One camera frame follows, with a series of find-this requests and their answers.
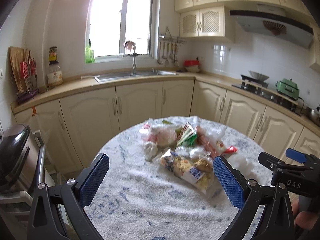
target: black trash can lid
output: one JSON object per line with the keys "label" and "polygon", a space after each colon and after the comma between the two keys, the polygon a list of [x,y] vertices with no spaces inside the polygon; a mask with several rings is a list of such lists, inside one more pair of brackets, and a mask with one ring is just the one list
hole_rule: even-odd
{"label": "black trash can lid", "polygon": [[0,132],[0,180],[17,164],[30,132],[30,127],[22,124]]}

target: stainless steel sink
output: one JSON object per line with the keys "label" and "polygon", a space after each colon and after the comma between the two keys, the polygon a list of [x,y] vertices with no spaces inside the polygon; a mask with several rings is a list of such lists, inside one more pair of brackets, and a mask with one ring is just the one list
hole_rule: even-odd
{"label": "stainless steel sink", "polygon": [[162,70],[151,70],[151,71],[137,71],[137,73],[133,74],[132,72],[118,72],[118,73],[110,73],[103,74],[100,76],[96,76],[95,80],[98,82],[105,82],[109,80],[116,80],[121,78],[129,78],[129,77],[143,77],[143,76],[166,76],[166,75],[177,75],[177,73],[162,71]]}

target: faucet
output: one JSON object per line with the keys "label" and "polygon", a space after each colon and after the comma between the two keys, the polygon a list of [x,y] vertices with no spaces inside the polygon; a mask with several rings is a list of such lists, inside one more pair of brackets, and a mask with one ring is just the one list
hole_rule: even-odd
{"label": "faucet", "polygon": [[136,44],[133,41],[126,41],[124,48],[133,49],[133,64],[132,64],[132,74],[137,73],[137,64],[136,64]]}

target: blue textured pad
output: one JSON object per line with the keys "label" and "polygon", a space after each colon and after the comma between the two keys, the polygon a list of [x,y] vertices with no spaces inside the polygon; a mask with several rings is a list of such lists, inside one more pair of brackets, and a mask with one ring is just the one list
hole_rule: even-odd
{"label": "blue textured pad", "polygon": [[83,186],[80,188],[80,206],[84,208],[89,206],[96,194],[102,180],[109,169],[109,158],[104,155],[95,168],[92,170]]}
{"label": "blue textured pad", "polygon": [[307,158],[303,153],[290,148],[285,151],[285,155],[298,163],[305,163],[307,161]]}
{"label": "blue textured pad", "polygon": [[231,204],[241,209],[244,206],[243,190],[219,156],[213,160],[213,170]]}

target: human hand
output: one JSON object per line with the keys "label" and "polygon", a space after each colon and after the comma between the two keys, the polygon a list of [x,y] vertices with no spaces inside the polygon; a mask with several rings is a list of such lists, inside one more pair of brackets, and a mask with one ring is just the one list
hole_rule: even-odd
{"label": "human hand", "polygon": [[295,201],[291,203],[293,216],[297,217],[294,220],[294,225],[298,225],[299,227],[307,230],[311,230],[315,223],[317,222],[318,215],[312,212],[302,211],[299,212],[299,203]]}

